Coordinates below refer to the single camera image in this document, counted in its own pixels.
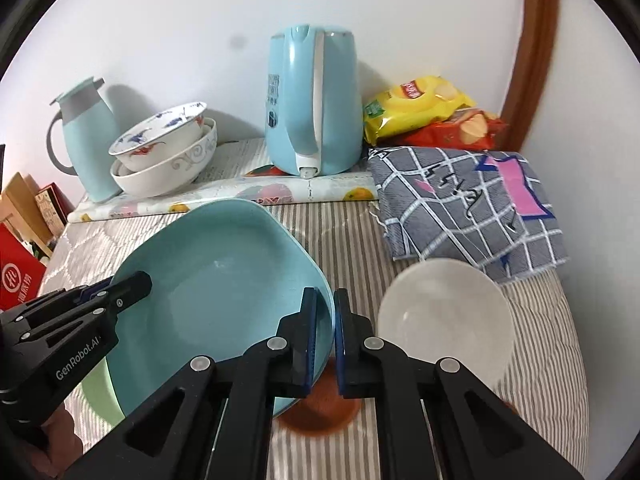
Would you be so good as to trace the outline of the person's left hand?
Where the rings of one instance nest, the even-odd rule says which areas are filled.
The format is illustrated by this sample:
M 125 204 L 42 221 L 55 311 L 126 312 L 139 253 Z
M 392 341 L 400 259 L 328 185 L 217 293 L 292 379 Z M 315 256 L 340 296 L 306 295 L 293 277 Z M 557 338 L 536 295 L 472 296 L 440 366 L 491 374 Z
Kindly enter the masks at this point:
M 61 404 L 42 425 L 47 435 L 49 446 L 47 451 L 38 450 L 26 445 L 26 451 L 32 466 L 40 474 L 51 479 L 62 479 L 65 471 L 84 454 L 84 445 L 75 434 L 73 416 Z

